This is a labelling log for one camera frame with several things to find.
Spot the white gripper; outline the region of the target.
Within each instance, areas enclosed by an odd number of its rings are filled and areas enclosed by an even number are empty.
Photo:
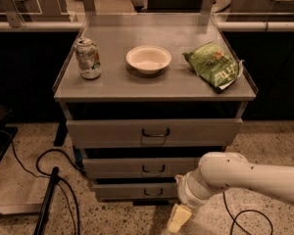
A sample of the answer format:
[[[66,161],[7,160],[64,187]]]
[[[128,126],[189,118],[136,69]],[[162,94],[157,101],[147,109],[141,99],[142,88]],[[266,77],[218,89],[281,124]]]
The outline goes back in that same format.
[[[171,210],[171,216],[168,222],[168,230],[171,233],[177,233],[179,229],[188,221],[192,215],[192,210],[198,209],[205,205],[208,200],[199,198],[195,195],[188,184],[188,177],[190,173],[185,175],[178,174],[175,177],[177,185],[177,197],[181,203],[175,204]]]

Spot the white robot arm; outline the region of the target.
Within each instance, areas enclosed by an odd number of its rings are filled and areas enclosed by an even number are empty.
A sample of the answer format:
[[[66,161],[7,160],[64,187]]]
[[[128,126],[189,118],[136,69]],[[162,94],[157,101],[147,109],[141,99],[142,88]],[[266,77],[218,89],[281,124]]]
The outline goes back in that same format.
[[[252,164],[238,153],[207,153],[194,170],[175,180],[179,204],[171,211],[171,233],[179,231],[193,210],[229,188],[249,189],[294,206],[294,166]]]

